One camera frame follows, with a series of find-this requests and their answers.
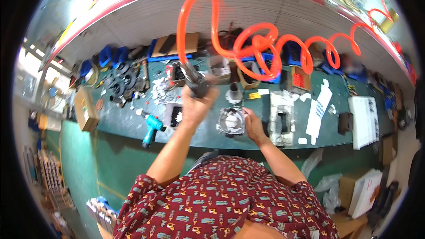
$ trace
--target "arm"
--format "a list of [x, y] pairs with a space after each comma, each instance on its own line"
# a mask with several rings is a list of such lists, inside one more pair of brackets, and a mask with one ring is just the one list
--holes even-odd
[[264, 134], [261, 119], [251, 109], [243, 108], [248, 136], [257, 144], [276, 179], [287, 186], [307, 181], [300, 169]]
[[184, 86], [182, 89], [183, 120], [146, 173], [161, 186], [169, 185], [180, 175], [192, 136], [214, 104], [219, 91], [211, 87], [202, 99], [191, 98], [190, 94], [189, 87]]

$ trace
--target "red patterned shirt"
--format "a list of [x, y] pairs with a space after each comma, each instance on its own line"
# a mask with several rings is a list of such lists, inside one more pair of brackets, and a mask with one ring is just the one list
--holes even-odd
[[309, 183], [290, 188], [251, 159], [219, 156], [165, 188], [139, 175], [113, 238], [232, 238], [245, 220], [286, 238], [339, 237]]

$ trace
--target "plastic bag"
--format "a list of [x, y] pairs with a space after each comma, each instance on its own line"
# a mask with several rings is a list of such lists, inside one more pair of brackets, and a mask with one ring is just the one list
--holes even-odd
[[323, 206], [328, 214], [335, 214], [335, 208], [341, 206], [341, 200], [338, 198], [340, 185], [336, 183], [323, 196]]
[[322, 160], [323, 157], [323, 148], [319, 148], [305, 160], [303, 166], [301, 167], [301, 172], [305, 176], [305, 179], [309, 179], [311, 171], [317, 166], [317, 164]]
[[332, 186], [338, 184], [338, 181], [340, 180], [341, 176], [343, 176], [342, 173], [324, 176], [317, 184], [315, 192], [324, 192], [331, 189]]

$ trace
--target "green workbench surface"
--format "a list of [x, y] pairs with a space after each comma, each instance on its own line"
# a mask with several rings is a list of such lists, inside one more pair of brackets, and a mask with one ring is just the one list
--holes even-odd
[[[192, 61], [193, 64], [198, 64], [199, 70], [207, 70], [205, 62], [199, 64], [199, 61]], [[288, 71], [290, 67], [284, 66], [283, 70]], [[149, 80], [151, 81], [151, 89], [146, 93], [146, 98], [138, 98], [134, 100], [134, 110], [130, 110], [130, 103], [127, 102], [124, 108], [119, 108], [116, 104], [109, 101], [109, 91], [104, 95], [104, 107], [99, 111], [100, 121], [97, 125], [97, 129], [116, 134], [125, 137], [131, 137], [135, 139], [143, 139], [146, 134], [146, 123], [142, 116], [136, 115], [136, 109], [143, 108], [146, 112], [158, 116], [160, 120], [163, 120], [165, 106], [155, 105], [153, 100], [150, 100], [149, 104], [146, 104], [146, 99], [151, 96], [150, 91], [152, 90], [152, 81], [166, 77], [165, 65], [161, 62], [148, 63]], [[320, 91], [321, 84], [323, 84], [323, 78], [329, 81], [329, 88], [333, 95], [329, 105], [334, 104], [338, 113], [348, 111], [348, 92], [344, 85], [343, 79], [340, 75], [327, 75], [324, 72], [314, 71], [311, 75], [311, 86], [312, 93], [311, 98], [317, 99]], [[382, 95], [369, 86], [358, 83], [355, 80], [349, 79], [349, 84], [356, 86], [356, 91], [359, 96], [373, 96], [376, 99], [379, 119], [379, 129], [381, 135], [390, 134], [392, 132], [392, 122], [388, 118], [387, 112], [385, 111], [384, 101]], [[235, 136], [233, 138], [227, 138], [223, 134], [219, 134], [216, 129], [218, 122], [218, 115], [220, 109], [223, 107], [231, 107], [232, 104], [226, 101], [225, 93], [229, 89], [229, 84], [218, 85], [220, 89], [220, 96], [216, 100], [214, 107], [209, 111], [205, 120], [197, 128], [192, 141], [191, 146], [204, 147], [204, 148], [220, 148], [220, 149], [258, 149], [258, 147], [248, 138], [247, 135]], [[261, 83], [259, 89], [281, 90], [277, 84]], [[100, 97], [102, 88], [92, 89], [93, 100], [96, 102]], [[243, 97], [248, 98], [249, 93], [257, 92], [257, 89], [247, 90], [244, 92]], [[181, 99], [175, 98], [175, 102], [181, 102]], [[250, 108], [257, 114], [264, 122], [268, 122], [269, 111], [270, 111], [270, 96], [263, 95], [262, 98], [245, 100], [245, 107]], [[286, 148], [316, 148], [323, 146], [334, 146], [340, 144], [352, 143], [353, 138], [350, 132], [345, 135], [338, 134], [338, 115], [329, 114], [325, 112], [319, 137], [316, 140], [316, 145], [311, 145], [311, 136], [305, 133], [307, 127], [307, 120], [309, 117], [311, 100], [307, 99], [302, 102], [300, 99], [295, 101], [295, 132], [294, 132], [294, 146]], [[159, 143], [166, 143], [173, 135], [174, 130], [169, 127], [165, 132], [158, 131], [156, 134], [155, 141]], [[307, 145], [298, 144], [298, 138], [307, 138]]]

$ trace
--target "person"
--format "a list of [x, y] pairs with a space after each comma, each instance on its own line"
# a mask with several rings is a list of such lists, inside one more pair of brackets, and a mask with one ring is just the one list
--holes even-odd
[[247, 135], [274, 175], [251, 159], [217, 156], [180, 175], [197, 126], [218, 97], [182, 89], [183, 120], [121, 208], [113, 238], [338, 238], [305, 177], [243, 108]]

